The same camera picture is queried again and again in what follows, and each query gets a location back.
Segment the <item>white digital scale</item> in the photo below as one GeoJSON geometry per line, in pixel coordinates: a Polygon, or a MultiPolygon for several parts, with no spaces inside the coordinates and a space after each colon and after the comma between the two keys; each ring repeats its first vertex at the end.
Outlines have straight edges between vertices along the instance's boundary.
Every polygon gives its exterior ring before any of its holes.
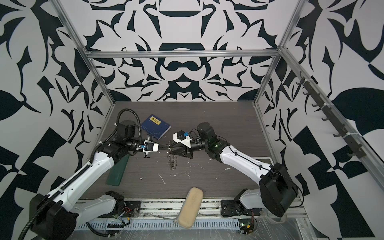
{"type": "Polygon", "coordinates": [[[258,161],[261,161],[263,163],[268,163],[268,164],[274,164],[274,160],[271,157],[257,157],[256,158],[258,161]]]}

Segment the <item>green case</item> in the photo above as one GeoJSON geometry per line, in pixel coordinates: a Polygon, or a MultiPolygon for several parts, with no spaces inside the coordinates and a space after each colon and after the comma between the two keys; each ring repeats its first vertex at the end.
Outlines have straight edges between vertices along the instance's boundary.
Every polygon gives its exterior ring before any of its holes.
{"type": "Polygon", "coordinates": [[[119,186],[121,184],[128,160],[130,155],[124,156],[117,164],[115,164],[109,172],[106,179],[106,185],[108,186],[119,186]]]}

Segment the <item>blue notebook with yellow label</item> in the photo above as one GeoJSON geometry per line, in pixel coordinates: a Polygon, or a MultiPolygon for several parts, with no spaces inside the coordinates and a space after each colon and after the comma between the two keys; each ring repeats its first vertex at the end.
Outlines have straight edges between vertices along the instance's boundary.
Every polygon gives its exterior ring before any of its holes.
{"type": "Polygon", "coordinates": [[[171,125],[152,114],[141,123],[141,128],[156,140],[160,140],[171,129],[171,125]]]}

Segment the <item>black wall hook rail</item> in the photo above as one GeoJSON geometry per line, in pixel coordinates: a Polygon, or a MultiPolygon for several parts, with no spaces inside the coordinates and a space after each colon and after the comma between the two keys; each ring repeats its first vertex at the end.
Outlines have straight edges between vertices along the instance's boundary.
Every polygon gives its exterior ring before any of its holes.
{"type": "Polygon", "coordinates": [[[333,136],[335,138],[342,138],[351,149],[351,153],[347,153],[349,157],[357,157],[359,159],[365,157],[367,154],[363,149],[363,144],[358,140],[358,133],[348,126],[347,120],[342,116],[340,111],[334,104],[331,103],[329,98],[318,87],[313,79],[307,79],[300,72],[300,81],[297,83],[302,85],[306,92],[304,95],[310,96],[315,103],[312,105],[314,108],[318,108],[325,115],[322,120],[324,122],[329,121],[337,131],[333,136]]]}

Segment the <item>beige oblong pouch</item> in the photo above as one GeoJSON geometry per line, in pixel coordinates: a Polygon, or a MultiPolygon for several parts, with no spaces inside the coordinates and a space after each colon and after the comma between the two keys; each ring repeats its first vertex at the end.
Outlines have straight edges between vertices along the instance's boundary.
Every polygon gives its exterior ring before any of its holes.
{"type": "Polygon", "coordinates": [[[193,226],[203,202],[204,193],[201,189],[193,187],[187,194],[183,206],[178,214],[178,224],[189,229],[193,226]]]}

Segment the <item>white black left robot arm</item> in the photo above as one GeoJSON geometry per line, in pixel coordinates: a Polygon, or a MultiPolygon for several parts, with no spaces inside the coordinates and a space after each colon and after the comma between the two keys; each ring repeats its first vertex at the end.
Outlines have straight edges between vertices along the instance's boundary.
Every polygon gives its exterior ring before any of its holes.
{"type": "Polygon", "coordinates": [[[32,231],[44,240],[66,240],[74,230],[101,215],[120,215],[124,197],[109,191],[100,198],[76,207],[80,197],[105,172],[137,153],[153,153],[165,146],[142,137],[142,125],[132,109],[122,109],[111,135],[93,149],[88,162],[68,180],[46,195],[38,194],[30,201],[30,219],[22,229],[19,239],[32,231]]]}

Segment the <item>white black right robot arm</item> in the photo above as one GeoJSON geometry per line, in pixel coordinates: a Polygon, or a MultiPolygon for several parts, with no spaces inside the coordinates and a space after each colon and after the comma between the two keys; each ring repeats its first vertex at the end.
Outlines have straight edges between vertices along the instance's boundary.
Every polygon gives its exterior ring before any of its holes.
{"type": "Polygon", "coordinates": [[[205,151],[211,159],[238,170],[254,181],[258,189],[245,189],[234,199],[235,206],[240,210],[266,209],[282,218],[293,207],[292,203],[301,189],[282,164],[270,165],[240,152],[225,138],[218,136],[207,122],[199,124],[197,131],[196,138],[184,131],[175,133],[169,146],[170,155],[192,159],[194,152],[205,151]]]}

